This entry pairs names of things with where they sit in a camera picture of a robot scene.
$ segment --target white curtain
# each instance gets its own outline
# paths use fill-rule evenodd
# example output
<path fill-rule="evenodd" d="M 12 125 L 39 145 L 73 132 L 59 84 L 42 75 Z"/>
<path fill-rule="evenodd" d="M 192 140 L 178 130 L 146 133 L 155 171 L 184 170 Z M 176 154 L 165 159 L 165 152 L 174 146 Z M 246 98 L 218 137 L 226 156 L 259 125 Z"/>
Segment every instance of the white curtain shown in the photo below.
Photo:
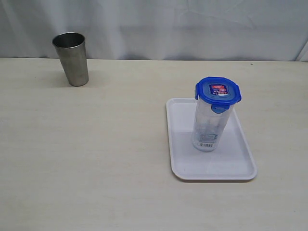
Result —
<path fill-rule="evenodd" d="M 0 0 L 0 57 L 50 57 L 86 37 L 94 59 L 308 61 L 308 0 Z"/>

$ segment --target cup rim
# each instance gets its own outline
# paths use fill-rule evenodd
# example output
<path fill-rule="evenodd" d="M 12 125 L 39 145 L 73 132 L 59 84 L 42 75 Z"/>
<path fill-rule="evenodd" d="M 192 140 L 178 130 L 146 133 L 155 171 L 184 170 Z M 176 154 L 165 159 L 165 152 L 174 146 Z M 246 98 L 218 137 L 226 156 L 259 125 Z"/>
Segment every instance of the cup rim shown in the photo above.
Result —
<path fill-rule="evenodd" d="M 73 46 L 73 47 L 62 47 L 62 46 L 56 45 L 56 44 L 55 44 L 55 40 L 56 40 L 58 37 L 60 37 L 60 36 L 62 36 L 62 35 L 66 35 L 66 34 L 76 34 L 76 35 L 82 36 L 82 42 L 79 43 L 79 44 L 76 45 L 76 46 Z M 74 48 L 74 47 L 80 46 L 82 43 L 85 42 L 85 40 L 86 40 L 86 38 L 84 37 L 84 35 L 82 35 L 82 34 L 80 34 L 80 33 L 78 33 L 78 32 L 64 32 L 64 33 L 61 33 L 61 34 L 55 36 L 55 37 L 52 39 L 52 44 L 53 44 L 53 46 L 58 47 L 58 48 L 70 49 L 70 48 Z"/>

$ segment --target wooden table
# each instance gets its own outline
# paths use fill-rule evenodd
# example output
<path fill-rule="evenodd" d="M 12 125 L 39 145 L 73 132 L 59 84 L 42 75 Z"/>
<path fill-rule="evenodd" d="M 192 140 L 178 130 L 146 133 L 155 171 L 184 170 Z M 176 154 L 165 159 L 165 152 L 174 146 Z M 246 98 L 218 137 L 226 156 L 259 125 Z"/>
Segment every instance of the wooden table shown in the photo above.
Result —
<path fill-rule="evenodd" d="M 307 231 L 308 64 L 0 59 L 1 231 Z M 248 183 L 171 172 L 166 101 L 234 80 L 258 167 Z"/>

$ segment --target tray rim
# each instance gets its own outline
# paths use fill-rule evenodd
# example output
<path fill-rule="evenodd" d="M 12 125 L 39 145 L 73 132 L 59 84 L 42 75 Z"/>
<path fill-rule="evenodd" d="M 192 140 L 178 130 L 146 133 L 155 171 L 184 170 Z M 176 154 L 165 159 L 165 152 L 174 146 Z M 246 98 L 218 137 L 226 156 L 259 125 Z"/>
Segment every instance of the tray rim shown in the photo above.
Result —
<path fill-rule="evenodd" d="M 249 155 L 249 158 L 250 158 L 250 161 L 252 163 L 252 166 L 253 166 L 253 172 L 250 174 L 250 175 L 247 175 L 247 176 L 243 176 L 243 177 L 229 177 L 229 178 L 219 178 L 219 177 L 200 177 L 200 178 L 196 178 L 196 177 L 193 177 L 193 178 L 188 178 L 187 176 L 184 176 L 182 174 L 180 174 L 176 168 L 175 168 L 175 160 L 174 160 L 174 155 L 173 155 L 173 147 L 172 147 L 172 134 L 171 134 L 171 119 L 170 119 L 170 105 L 173 104 L 172 102 L 175 101 L 175 100 L 190 100 L 194 103 L 185 103 L 185 104 L 196 104 L 196 100 L 195 98 L 171 98 L 167 101 L 166 103 L 166 111 L 167 111 L 167 127 L 168 127 L 168 138 L 169 138 L 169 151 L 170 151 L 170 159 L 171 159 L 171 169 L 172 169 L 172 172 L 175 174 L 176 177 L 178 177 L 180 180 L 189 180 L 189 181 L 250 181 L 252 179 L 254 179 L 256 176 L 257 176 L 257 166 L 256 166 L 256 163 L 255 163 L 255 160 L 252 156 L 252 152 L 250 150 L 250 147 L 248 145 L 248 142 L 247 142 L 247 139 L 246 139 L 246 136 L 244 134 L 244 131 L 242 129 L 242 126 L 241 126 L 241 123 L 240 123 L 240 120 L 236 114 L 236 111 L 235 111 L 235 108 L 233 109 L 233 112 L 234 113 L 234 117 L 235 117 L 235 120 L 236 120 L 236 123 L 239 127 L 239 130 L 240 130 L 240 133 L 241 133 L 241 136 L 242 136 L 242 139 L 245 143 L 245 146 L 247 148 L 247 151 L 248 151 L 248 155 Z"/>

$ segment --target blue lid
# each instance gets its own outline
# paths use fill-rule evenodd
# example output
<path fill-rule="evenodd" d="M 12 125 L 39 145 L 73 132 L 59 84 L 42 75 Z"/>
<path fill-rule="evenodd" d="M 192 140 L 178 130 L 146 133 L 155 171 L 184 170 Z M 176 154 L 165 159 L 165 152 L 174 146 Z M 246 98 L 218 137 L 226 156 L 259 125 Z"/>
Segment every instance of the blue lid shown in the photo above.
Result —
<path fill-rule="evenodd" d="M 239 86 L 223 77 L 206 77 L 196 84 L 195 98 L 212 105 L 212 110 L 222 113 L 230 105 L 241 101 Z"/>

